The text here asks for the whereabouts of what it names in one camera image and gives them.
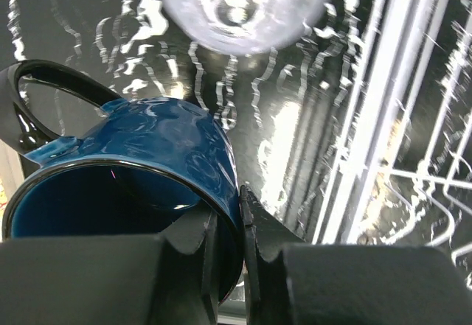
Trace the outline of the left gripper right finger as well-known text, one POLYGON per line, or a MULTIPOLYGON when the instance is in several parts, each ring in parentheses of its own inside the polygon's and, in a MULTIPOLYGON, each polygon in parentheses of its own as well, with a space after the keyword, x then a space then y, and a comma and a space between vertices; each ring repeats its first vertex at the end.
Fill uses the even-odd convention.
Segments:
POLYGON ((311 245, 240 188, 249 324, 469 324, 471 297, 429 247, 311 245))

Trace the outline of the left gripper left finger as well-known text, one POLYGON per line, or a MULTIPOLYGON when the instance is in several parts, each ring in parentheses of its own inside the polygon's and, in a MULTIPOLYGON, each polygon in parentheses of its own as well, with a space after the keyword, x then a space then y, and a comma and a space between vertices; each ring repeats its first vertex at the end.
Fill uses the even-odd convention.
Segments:
POLYGON ((215 324, 218 219, 201 207, 159 234, 1 244, 3 324, 215 324))

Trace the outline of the dark blue ribbed mug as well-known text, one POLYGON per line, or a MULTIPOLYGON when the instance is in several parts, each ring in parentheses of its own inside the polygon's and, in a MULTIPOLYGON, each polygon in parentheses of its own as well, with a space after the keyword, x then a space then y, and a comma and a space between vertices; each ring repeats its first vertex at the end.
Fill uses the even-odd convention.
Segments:
POLYGON ((48 60, 1 71, 1 140, 38 165, 10 198, 2 236, 151 234, 207 206, 218 215, 219 299, 243 264, 232 146, 204 109, 172 97, 128 100, 48 60), (31 77, 98 107, 105 119, 81 137, 50 130, 19 93, 31 77))

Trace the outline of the clear glass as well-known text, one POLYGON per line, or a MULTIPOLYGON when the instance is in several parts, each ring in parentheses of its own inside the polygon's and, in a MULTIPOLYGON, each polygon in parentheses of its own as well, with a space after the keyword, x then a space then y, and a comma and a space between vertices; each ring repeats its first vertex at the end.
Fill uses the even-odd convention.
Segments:
POLYGON ((161 0, 165 12, 199 45, 224 55, 283 48, 313 26, 329 0, 161 0))

